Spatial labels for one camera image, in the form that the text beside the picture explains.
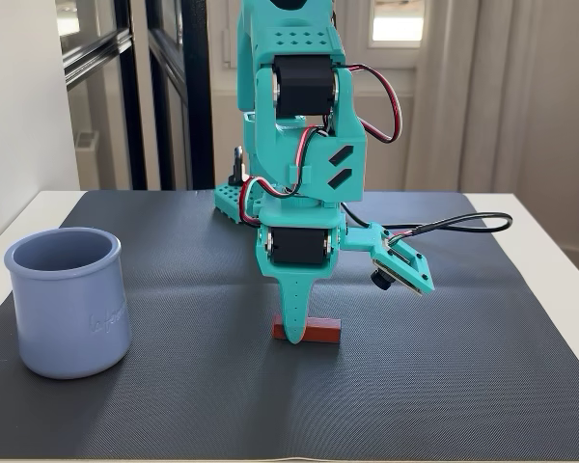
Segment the teal gripper body black servo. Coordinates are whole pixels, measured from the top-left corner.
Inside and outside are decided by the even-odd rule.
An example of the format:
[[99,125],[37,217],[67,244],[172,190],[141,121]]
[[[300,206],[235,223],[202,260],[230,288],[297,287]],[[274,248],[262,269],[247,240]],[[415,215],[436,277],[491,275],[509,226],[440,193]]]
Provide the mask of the teal gripper body black servo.
[[263,250],[273,264],[324,264],[342,213],[337,207],[266,206],[260,221]]

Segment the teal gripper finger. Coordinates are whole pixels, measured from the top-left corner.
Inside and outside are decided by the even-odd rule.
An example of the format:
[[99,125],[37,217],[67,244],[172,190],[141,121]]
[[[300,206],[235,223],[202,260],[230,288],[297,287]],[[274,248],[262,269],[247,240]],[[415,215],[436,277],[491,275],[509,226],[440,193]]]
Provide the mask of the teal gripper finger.
[[339,254],[339,230],[332,235],[332,253],[324,264],[273,264],[262,246],[264,226],[256,242],[256,258],[262,274],[273,278],[280,288],[280,314],[273,323],[273,336],[293,344],[302,341],[338,343],[341,321],[309,315],[314,282],[331,276]]

